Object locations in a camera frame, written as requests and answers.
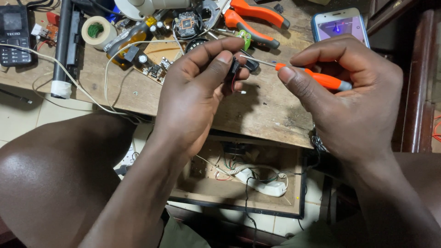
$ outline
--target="phone screen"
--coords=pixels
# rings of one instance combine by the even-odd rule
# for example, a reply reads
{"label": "phone screen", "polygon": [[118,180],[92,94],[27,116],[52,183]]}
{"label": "phone screen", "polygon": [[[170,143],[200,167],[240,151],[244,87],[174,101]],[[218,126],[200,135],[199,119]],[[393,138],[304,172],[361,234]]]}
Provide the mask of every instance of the phone screen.
{"label": "phone screen", "polygon": [[363,35],[363,26],[360,17],[349,17],[337,21],[320,23],[317,25],[320,40],[331,38],[340,34],[352,34],[366,45]]}

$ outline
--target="extension socket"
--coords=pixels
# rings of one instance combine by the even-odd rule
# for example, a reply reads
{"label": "extension socket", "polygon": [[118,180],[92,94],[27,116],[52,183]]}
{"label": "extension socket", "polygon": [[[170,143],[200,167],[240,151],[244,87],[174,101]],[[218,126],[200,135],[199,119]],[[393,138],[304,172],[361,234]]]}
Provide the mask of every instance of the extension socket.
{"label": "extension socket", "polygon": [[[253,172],[250,169],[244,169],[243,171],[234,175],[242,183],[247,184],[247,180],[253,177]],[[280,197],[286,192],[286,184],[284,182],[272,181],[264,184],[256,179],[250,178],[248,180],[248,186],[254,188],[262,194]]]}

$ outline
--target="open drawer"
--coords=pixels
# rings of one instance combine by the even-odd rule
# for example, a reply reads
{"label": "open drawer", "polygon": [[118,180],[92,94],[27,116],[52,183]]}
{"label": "open drawer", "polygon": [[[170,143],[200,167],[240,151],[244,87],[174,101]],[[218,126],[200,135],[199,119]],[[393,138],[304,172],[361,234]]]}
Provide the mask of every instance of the open drawer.
{"label": "open drawer", "polygon": [[[225,149],[225,141],[230,143]],[[287,178],[277,178],[277,181],[287,183],[286,193],[274,197],[260,193],[249,185],[247,194],[246,185],[235,177],[217,173],[215,164],[219,168],[230,171],[240,165],[236,161],[245,161],[247,164],[269,165],[279,171],[300,174],[303,171],[302,150],[296,146],[285,145],[266,140],[234,139],[220,136],[209,136],[198,156],[189,162],[181,173],[169,200],[190,203],[201,206],[226,208],[251,213],[269,214],[288,218],[303,219],[304,191],[306,175],[286,173]],[[252,169],[260,179],[268,179],[276,173],[270,169]]]}

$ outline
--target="white tape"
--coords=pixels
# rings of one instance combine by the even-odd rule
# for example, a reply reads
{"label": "white tape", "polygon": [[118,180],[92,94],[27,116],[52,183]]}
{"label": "white tape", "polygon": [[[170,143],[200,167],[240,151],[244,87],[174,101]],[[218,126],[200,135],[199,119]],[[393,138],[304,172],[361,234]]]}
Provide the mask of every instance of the white tape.
{"label": "white tape", "polygon": [[[99,23],[103,26],[104,30],[99,33],[97,38],[92,38],[87,33],[89,27],[92,24]],[[117,37],[116,29],[112,26],[104,17],[101,16],[93,16],[87,19],[84,23],[83,28],[81,29],[81,35],[84,41],[92,45],[94,48],[103,50],[104,46],[109,43],[111,40]]]}
{"label": "white tape", "polygon": [[70,99],[72,94],[72,85],[68,82],[53,80],[51,93],[61,96],[64,99]]}

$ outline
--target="tecno phone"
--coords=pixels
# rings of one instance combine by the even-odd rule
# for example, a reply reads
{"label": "tecno phone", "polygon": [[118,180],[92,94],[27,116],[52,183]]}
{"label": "tecno phone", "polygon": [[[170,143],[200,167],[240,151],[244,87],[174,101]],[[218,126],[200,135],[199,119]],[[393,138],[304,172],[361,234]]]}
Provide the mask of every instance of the tecno phone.
{"label": "tecno phone", "polygon": [[369,47],[363,18],[357,8],[315,14],[311,27],[315,42],[341,34],[352,34]]}

